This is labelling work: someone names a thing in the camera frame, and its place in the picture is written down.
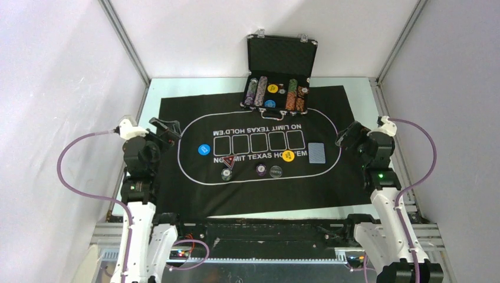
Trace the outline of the blue card deck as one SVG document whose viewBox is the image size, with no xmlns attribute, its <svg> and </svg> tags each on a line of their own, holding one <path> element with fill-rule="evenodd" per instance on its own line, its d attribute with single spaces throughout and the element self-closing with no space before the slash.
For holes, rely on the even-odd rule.
<svg viewBox="0 0 500 283">
<path fill-rule="evenodd" d="M 326 164 L 324 143 L 308 143 L 308 159 L 310 164 Z"/>
</svg>

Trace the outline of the blue round button chip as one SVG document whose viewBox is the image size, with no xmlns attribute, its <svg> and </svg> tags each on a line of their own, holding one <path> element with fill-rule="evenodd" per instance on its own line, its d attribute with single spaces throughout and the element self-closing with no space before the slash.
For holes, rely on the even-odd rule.
<svg viewBox="0 0 500 283">
<path fill-rule="evenodd" d="M 210 147 L 210 145 L 208 145 L 208 144 L 201 144 L 201 145 L 198 147 L 198 153 L 199 153 L 201 156 L 207 156 L 210 152 L 211 152 L 211 147 Z"/>
</svg>

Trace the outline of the yellow round button chip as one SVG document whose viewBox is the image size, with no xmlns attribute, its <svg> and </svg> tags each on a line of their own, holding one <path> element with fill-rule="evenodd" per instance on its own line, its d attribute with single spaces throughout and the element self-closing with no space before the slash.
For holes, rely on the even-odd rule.
<svg viewBox="0 0 500 283">
<path fill-rule="evenodd" d="M 285 150 L 282 152 L 282 159 L 285 162 L 292 162 L 295 159 L 295 153 L 291 150 Z"/>
</svg>

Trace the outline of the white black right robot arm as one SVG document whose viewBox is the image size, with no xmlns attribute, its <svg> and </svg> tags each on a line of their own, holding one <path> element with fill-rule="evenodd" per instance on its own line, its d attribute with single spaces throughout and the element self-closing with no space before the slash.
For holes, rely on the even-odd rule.
<svg viewBox="0 0 500 283">
<path fill-rule="evenodd" d="M 403 196 L 412 187 L 402 188 L 390 168 L 399 121 L 380 116 L 375 129 L 354 121 L 337 135 L 336 145 L 361 161 L 364 188 L 380 219 L 376 225 L 369 215 L 352 215 L 354 223 L 344 228 L 343 239 L 350 246 L 361 245 L 361 270 L 367 272 L 370 261 L 377 282 L 443 282 L 441 265 L 431 262 L 422 248 L 404 205 Z"/>
</svg>

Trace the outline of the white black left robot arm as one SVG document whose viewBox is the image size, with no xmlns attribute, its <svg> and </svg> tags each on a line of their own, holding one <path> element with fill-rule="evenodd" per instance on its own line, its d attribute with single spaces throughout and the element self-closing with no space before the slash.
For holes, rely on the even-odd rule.
<svg viewBox="0 0 500 283">
<path fill-rule="evenodd" d="M 160 132 L 139 126 L 130 116 L 115 129 L 124 140 L 127 176 L 121 186 L 123 231 L 111 282 L 161 282 L 171 248 L 186 238 L 186 229 L 173 215 L 156 213 L 160 159 L 180 140 L 180 123 L 155 117 L 149 123 Z"/>
</svg>

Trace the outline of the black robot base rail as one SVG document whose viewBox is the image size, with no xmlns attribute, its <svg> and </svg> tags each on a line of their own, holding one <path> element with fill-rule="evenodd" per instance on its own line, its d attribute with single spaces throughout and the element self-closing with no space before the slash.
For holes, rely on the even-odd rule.
<svg viewBox="0 0 500 283">
<path fill-rule="evenodd" d="M 362 222 L 379 224 L 372 216 L 349 214 L 345 219 L 204 219 L 187 223 L 165 216 L 153 226 L 174 224 L 177 238 L 193 238 L 182 244 L 192 258 L 257 261 L 333 261 L 344 248 L 360 248 L 354 227 Z"/>
</svg>

